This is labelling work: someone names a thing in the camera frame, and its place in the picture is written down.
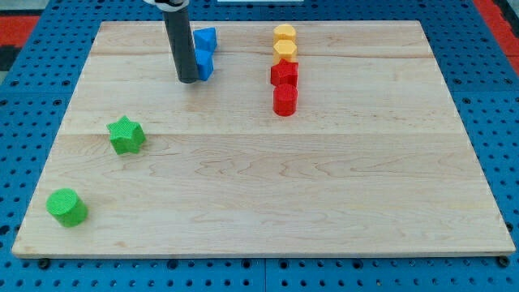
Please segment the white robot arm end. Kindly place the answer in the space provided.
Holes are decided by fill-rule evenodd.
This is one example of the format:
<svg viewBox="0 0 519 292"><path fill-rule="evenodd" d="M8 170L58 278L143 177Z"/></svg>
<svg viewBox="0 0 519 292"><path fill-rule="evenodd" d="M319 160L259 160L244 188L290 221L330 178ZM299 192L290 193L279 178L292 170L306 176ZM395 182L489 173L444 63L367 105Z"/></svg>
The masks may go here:
<svg viewBox="0 0 519 292"><path fill-rule="evenodd" d="M175 12L187 7L189 0L143 0L147 4L156 6L162 11Z"/></svg>

